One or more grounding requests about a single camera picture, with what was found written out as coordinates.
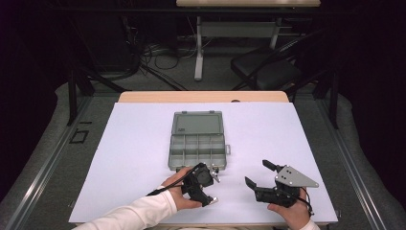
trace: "white sleeve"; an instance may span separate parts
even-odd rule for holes
[[[319,226],[313,220],[309,220],[307,225],[305,225],[300,230],[320,230]]]
[[[177,212],[168,190],[159,195],[145,196],[127,206],[117,208],[101,218],[81,224],[75,230],[137,230],[155,226]]]

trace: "wooden table edge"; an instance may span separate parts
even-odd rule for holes
[[[289,103],[283,91],[128,91],[118,103]]]

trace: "human arm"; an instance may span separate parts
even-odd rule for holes
[[[305,200],[306,191],[301,189],[300,198]],[[307,204],[298,201],[289,208],[270,203],[268,209],[281,215],[291,230],[319,230],[320,228],[310,219]]]
[[[186,174],[184,168],[169,177],[160,188],[167,187]],[[86,222],[75,230],[91,229],[145,229],[155,226],[182,209],[201,207],[201,203],[183,197],[180,187],[173,187],[158,195],[144,196],[131,204],[119,207],[101,218]]]

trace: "white paper sheet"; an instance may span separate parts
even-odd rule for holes
[[[316,222],[335,222],[334,209],[292,103],[116,103],[70,222],[96,219],[111,209],[145,196],[174,172],[169,170],[173,113],[222,111],[227,168],[220,183],[205,188],[216,204],[183,210],[163,223],[281,223],[283,219],[256,202],[244,180],[274,187],[276,172],[262,159],[290,165],[320,184],[309,188]]]

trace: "table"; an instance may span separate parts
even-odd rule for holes
[[[279,215],[266,210],[266,203],[255,201],[254,192],[244,183],[246,175],[261,187],[275,186],[276,173],[261,165],[263,158],[290,165],[318,182],[319,188],[308,189],[311,197],[317,197],[312,199],[313,220],[318,224],[337,221],[294,106],[283,92],[176,91],[122,94],[70,222],[89,221],[125,205],[173,174],[168,168],[169,138],[173,112],[179,110],[221,110],[231,155],[227,156],[227,168],[218,175],[221,182],[205,188],[208,196],[218,197],[216,204],[182,210],[160,225],[285,225]]]
[[[178,7],[188,8],[314,8],[320,0],[176,0]],[[275,48],[281,22],[203,22],[197,16],[197,56],[194,79],[202,80],[203,49],[202,36],[225,37],[271,37],[271,48]]]

